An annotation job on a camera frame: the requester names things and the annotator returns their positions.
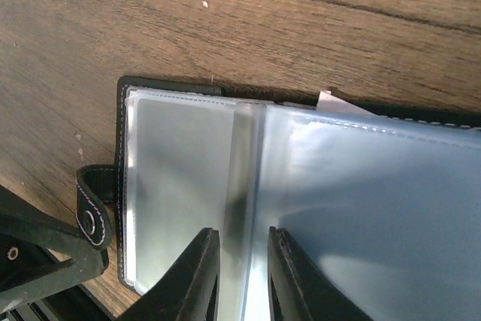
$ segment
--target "metal snap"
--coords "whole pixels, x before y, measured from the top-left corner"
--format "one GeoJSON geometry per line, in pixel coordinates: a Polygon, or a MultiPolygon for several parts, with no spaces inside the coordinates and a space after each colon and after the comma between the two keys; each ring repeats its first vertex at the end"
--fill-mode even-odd
{"type": "Polygon", "coordinates": [[[16,247],[11,247],[9,250],[8,250],[8,253],[7,253],[7,258],[11,261],[14,261],[16,258],[18,257],[18,248],[16,247]]]}
{"type": "Polygon", "coordinates": [[[93,218],[92,212],[86,210],[82,214],[82,224],[85,232],[88,235],[93,235],[95,232],[95,219],[93,218]]]}

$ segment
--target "wood grain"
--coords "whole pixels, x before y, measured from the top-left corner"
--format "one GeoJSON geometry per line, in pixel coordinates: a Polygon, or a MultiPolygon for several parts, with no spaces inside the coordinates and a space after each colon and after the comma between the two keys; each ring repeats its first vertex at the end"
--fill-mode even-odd
{"type": "MultiPolygon", "coordinates": [[[[0,0],[0,183],[74,224],[124,74],[481,112],[480,20],[479,0],[0,0]]],[[[118,315],[137,296],[114,247],[87,286],[118,315]]]]}

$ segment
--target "snap button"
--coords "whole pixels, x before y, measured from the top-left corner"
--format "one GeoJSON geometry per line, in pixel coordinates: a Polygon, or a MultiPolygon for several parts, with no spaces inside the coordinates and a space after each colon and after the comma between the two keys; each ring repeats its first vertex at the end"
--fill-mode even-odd
{"type": "Polygon", "coordinates": [[[8,250],[7,257],[8,257],[9,260],[14,261],[18,257],[18,248],[11,247],[8,250]]]}
{"type": "Polygon", "coordinates": [[[95,232],[95,219],[92,212],[86,210],[82,214],[82,224],[88,235],[93,235],[95,232]]]}

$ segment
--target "white stitching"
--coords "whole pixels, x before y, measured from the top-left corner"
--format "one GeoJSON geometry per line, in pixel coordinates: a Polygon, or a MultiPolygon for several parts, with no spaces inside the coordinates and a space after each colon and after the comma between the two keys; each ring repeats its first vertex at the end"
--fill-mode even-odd
{"type": "Polygon", "coordinates": [[[123,104],[123,93],[126,90],[126,88],[130,86],[129,84],[126,84],[125,86],[122,87],[120,90],[120,134],[119,134],[119,164],[118,164],[118,169],[117,169],[117,213],[119,214],[119,235],[117,237],[120,237],[120,250],[119,250],[119,255],[120,255],[120,262],[118,264],[118,267],[120,267],[120,273],[122,276],[124,276],[124,271],[123,271],[123,251],[124,251],[124,246],[123,246],[123,224],[122,224],[122,214],[120,214],[120,200],[124,200],[124,196],[120,195],[120,165],[122,163],[122,147],[123,147],[123,109],[125,105],[123,104]]]}
{"type": "Polygon", "coordinates": [[[398,117],[389,117],[389,116],[385,116],[385,115],[379,115],[378,117],[391,118],[392,120],[406,120],[406,121],[409,121],[409,122],[417,122],[417,123],[421,123],[421,124],[432,124],[434,126],[458,127],[458,128],[463,128],[463,129],[473,128],[472,126],[466,126],[465,124],[458,125],[458,124],[454,124],[454,123],[428,122],[428,121],[425,121],[425,120],[414,120],[413,118],[398,118],[398,117]]]}
{"type": "Polygon", "coordinates": [[[89,241],[90,241],[94,246],[100,246],[100,245],[104,242],[104,240],[105,240],[105,222],[104,222],[104,219],[102,218],[102,215],[101,215],[100,211],[98,210],[98,208],[92,203],[92,201],[90,201],[89,196],[83,191],[82,187],[80,187],[80,184],[78,184],[78,182],[76,182],[76,184],[77,184],[78,189],[82,192],[83,197],[86,198],[86,200],[87,200],[87,201],[89,202],[89,204],[93,207],[93,209],[95,210],[95,212],[97,212],[98,217],[100,218],[100,222],[101,222],[101,225],[102,225],[102,237],[101,237],[100,242],[98,242],[98,243],[94,242],[94,240],[90,238],[90,236],[87,234],[87,232],[85,232],[85,229],[83,229],[83,227],[82,227],[82,223],[81,223],[81,222],[79,221],[79,219],[78,219],[78,213],[77,213],[77,212],[75,213],[75,218],[77,219],[77,223],[78,223],[80,229],[82,230],[83,234],[89,239],[89,241]]]}
{"type": "MultiPolygon", "coordinates": [[[[335,121],[322,120],[321,123],[329,124],[329,125],[335,126],[335,127],[341,126],[339,122],[335,122],[335,121]]],[[[436,141],[434,139],[415,137],[415,136],[412,136],[412,135],[404,135],[402,133],[398,133],[396,131],[391,131],[391,130],[388,130],[388,129],[368,128],[367,126],[361,126],[361,125],[355,124],[355,123],[350,123],[350,124],[344,123],[343,127],[344,128],[349,127],[349,128],[352,128],[352,129],[358,129],[358,130],[364,130],[364,131],[382,132],[382,133],[388,134],[388,135],[394,135],[394,136],[397,136],[397,137],[407,137],[409,139],[415,139],[417,141],[428,141],[429,143],[442,144],[442,145],[445,145],[445,146],[461,147],[461,148],[466,148],[466,149],[469,149],[469,150],[478,150],[478,151],[481,150],[481,147],[472,147],[472,146],[469,146],[469,145],[463,145],[463,144],[461,145],[461,144],[457,144],[457,143],[448,143],[448,142],[445,142],[445,141],[436,141]]]]}
{"type": "Polygon", "coordinates": [[[190,98],[188,96],[179,96],[179,95],[169,95],[169,94],[158,94],[154,92],[148,92],[147,94],[152,96],[152,97],[159,97],[159,98],[170,98],[170,99],[179,99],[181,101],[201,101],[205,103],[212,103],[212,104],[220,104],[220,105],[228,105],[228,103],[224,101],[217,101],[217,100],[211,100],[211,99],[196,99],[196,98],[190,98]]]}

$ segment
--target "leather tab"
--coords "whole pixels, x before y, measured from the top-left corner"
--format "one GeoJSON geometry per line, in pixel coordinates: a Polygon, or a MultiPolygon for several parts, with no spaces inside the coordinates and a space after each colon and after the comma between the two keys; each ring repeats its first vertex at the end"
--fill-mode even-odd
{"type": "Polygon", "coordinates": [[[104,203],[113,202],[112,165],[87,165],[77,171],[77,223],[97,250],[112,241],[112,224],[104,203]]]}

